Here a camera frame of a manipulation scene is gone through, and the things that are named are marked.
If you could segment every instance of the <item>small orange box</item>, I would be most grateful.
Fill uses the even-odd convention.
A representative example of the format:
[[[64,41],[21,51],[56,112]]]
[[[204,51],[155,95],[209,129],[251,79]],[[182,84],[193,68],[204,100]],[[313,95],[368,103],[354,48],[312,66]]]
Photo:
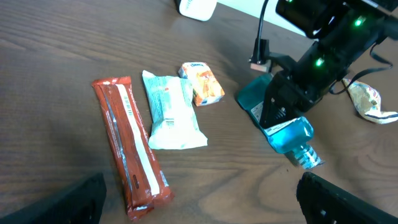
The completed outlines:
[[[189,79],[193,86],[193,102],[197,106],[219,102],[225,95],[210,67],[203,62],[187,62],[182,64],[178,74]]]

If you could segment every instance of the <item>wood grain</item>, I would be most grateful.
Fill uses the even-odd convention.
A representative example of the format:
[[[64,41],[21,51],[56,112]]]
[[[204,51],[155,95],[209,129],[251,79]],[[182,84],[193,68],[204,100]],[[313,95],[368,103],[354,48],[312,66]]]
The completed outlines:
[[[304,223],[295,189],[303,170],[271,149],[234,95],[254,77],[248,57],[257,19],[218,5],[208,22],[178,14],[172,0],[0,1],[0,216],[101,171],[102,223],[129,223],[98,100],[90,83],[132,77],[150,131],[141,71],[176,75],[209,63],[226,96],[195,108],[209,146],[156,151],[175,200],[141,223]],[[266,23],[271,50],[299,59],[311,40]],[[398,62],[390,40],[377,47]],[[363,55],[353,66],[375,66]],[[397,70],[363,78],[398,111]],[[326,161],[314,173],[398,216],[398,123],[359,118],[348,95],[326,96],[306,114]]]

